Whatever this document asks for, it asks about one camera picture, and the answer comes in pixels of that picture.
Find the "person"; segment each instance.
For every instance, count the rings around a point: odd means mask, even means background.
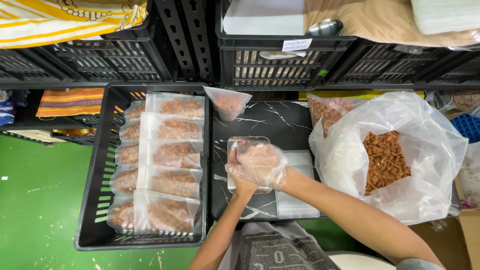
[[[295,221],[237,222],[259,186],[298,198],[326,214],[353,238],[396,265],[397,270],[442,270],[428,245],[383,211],[287,166],[271,144],[239,143],[226,170],[237,186],[230,203],[193,257],[189,270],[340,270]]]

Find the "paper label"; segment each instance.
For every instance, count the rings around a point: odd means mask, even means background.
[[[293,50],[308,49],[308,47],[310,47],[311,43],[312,43],[311,38],[296,39],[296,40],[284,40],[282,51],[293,51]]]

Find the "gloved hand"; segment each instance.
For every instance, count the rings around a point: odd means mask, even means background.
[[[225,165],[225,170],[234,176],[277,191],[281,191],[287,181],[285,167],[288,159],[271,144],[240,142],[237,160]]]

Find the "bottle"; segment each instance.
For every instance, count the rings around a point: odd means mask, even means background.
[[[53,129],[52,131],[55,132],[55,133],[63,134],[63,135],[67,134],[66,129]]]
[[[88,129],[67,129],[67,136],[87,136]]]

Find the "yellow striped cloth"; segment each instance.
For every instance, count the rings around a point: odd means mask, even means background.
[[[146,0],[0,0],[0,49],[43,46],[140,25]]]

